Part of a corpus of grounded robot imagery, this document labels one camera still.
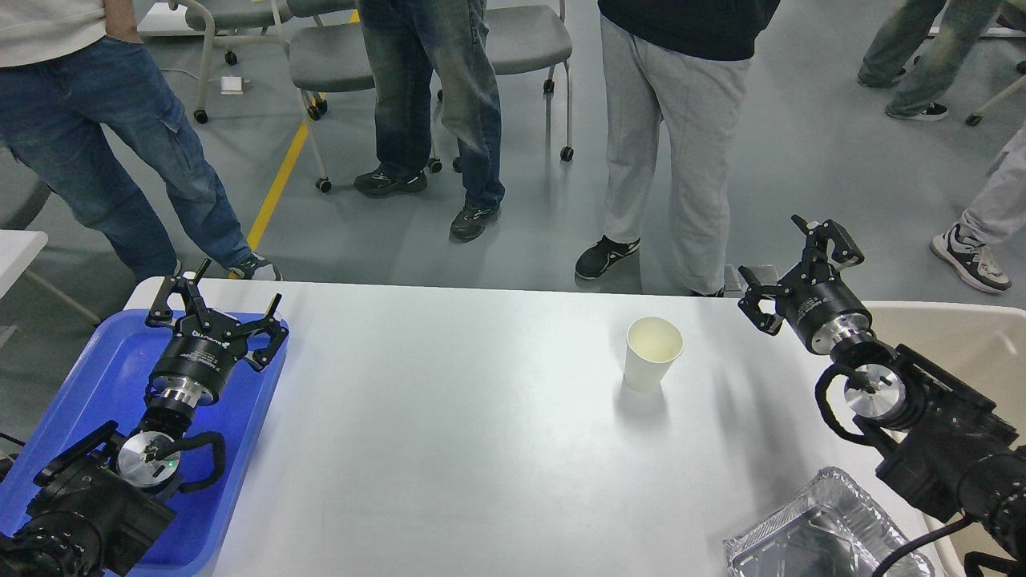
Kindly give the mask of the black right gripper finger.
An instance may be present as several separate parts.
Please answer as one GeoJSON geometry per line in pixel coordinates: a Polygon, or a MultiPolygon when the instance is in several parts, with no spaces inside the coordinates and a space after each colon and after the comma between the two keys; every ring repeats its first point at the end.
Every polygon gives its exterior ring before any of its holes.
{"type": "Polygon", "coordinates": [[[806,234],[805,248],[798,262],[798,278],[808,284],[824,284],[840,278],[840,271],[865,262],[864,253],[846,228],[834,220],[823,223],[792,215],[791,220],[806,234]]]}
{"type": "Polygon", "coordinates": [[[760,303],[775,301],[778,298],[790,298],[790,288],[781,284],[759,284],[754,272],[746,266],[739,266],[739,274],[747,284],[745,295],[739,300],[740,310],[758,331],[776,336],[783,325],[784,317],[781,317],[780,314],[763,312],[760,303]]]}

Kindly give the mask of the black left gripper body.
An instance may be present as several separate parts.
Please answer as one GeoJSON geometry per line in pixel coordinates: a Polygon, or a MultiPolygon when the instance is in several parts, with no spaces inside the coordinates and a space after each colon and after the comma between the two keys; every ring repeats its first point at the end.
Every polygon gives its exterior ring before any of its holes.
{"type": "Polygon", "coordinates": [[[206,333],[196,319],[182,317],[180,321],[149,382],[157,390],[190,383],[199,388],[199,403],[218,403],[228,378],[247,352],[246,337],[238,331],[242,322],[235,317],[216,318],[206,333]]]}

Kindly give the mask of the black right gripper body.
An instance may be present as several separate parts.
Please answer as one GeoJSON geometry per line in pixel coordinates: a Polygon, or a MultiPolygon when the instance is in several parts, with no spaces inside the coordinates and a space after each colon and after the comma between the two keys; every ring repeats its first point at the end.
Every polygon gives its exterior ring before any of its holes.
{"type": "Polygon", "coordinates": [[[872,316],[836,268],[802,273],[794,268],[777,283],[776,314],[784,317],[813,354],[832,355],[842,343],[875,336],[872,316]]]}

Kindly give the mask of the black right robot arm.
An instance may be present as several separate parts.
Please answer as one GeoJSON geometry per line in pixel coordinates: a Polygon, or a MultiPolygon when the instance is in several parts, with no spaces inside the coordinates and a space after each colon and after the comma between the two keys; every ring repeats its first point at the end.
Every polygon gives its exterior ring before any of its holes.
{"type": "Polygon", "coordinates": [[[791,325],[810,353],[830,357],[814,388],[823,421],[844,441],[878,450],[877,478],[942,522],[891,552],[875,575],[981,523],[1005,556],[968,552],[966,576],[984,569],[1022,576],[1025,460],[1023,448],[1012,448],[1015,428],[994,414],[996,403],[958,377],[906,345],[877,339],[870,312],[840,275],[864,260],[846,228],[796,215],[792,221],[805,234],[802,258],[776,284],[760,284],[740,267],[747,288],[739,308],[759,331],[776,335],[791,325]]]}

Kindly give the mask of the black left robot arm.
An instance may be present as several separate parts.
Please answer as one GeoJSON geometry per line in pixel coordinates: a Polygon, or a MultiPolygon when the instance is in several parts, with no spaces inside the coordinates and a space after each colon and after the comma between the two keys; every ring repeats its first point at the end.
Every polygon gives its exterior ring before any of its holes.
{"type": "Polygon", "coordinates": [[[201,273],[98,326],[2,482],[4,576],[184,576],[226,531],[289,328],[201,273]]]}

